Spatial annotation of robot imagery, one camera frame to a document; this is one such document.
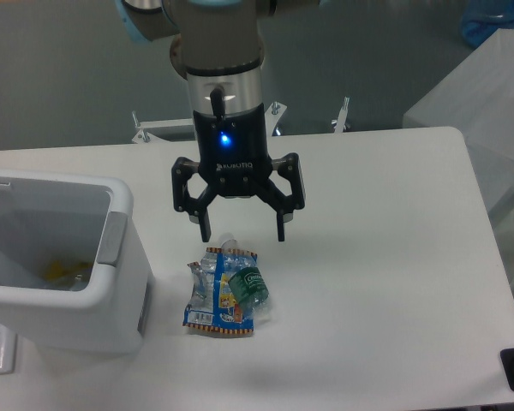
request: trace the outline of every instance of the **white bin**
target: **white bin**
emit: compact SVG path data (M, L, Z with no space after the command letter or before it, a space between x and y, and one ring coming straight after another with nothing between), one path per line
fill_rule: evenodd
M0 323L52 347L136 350L153 275L128 186L16 170L0 170L0 183ZM53 262L93 263L87 286L54 289Z

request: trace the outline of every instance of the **plastic bottle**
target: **plastic bottle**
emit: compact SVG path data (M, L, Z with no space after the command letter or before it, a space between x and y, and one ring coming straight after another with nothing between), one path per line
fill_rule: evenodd
M241 250L234 238L223 246L224 273L238 306L244 314L257 319L268 316L268 288L257 268L254 254Z
M498 28L514 28L514 0L470 0L461 20L461 34L478 47Z

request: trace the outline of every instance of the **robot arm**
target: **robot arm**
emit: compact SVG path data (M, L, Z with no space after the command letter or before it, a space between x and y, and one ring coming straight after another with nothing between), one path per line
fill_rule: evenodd
M134 2L127 3L132 12ZM200 162L179 158L172 168L176 211L187 212L200 226L202 241L209 241L207 207L216 196L256 195L276 212L278 240L283 241L284 223L305 206L305 194L299 157L290 153L272 160L266 146L256 21L258 9L270 13L277 1L164 0L163 9L152 8L157 2L151 0L139 3L149 8L147 18L158 12L168 16L170 28L162 27L163 33L173 33L175 24L182 35ZM290 182L291 194L270 180L273 171ZM188 192L194 173L207 183L198 198Z

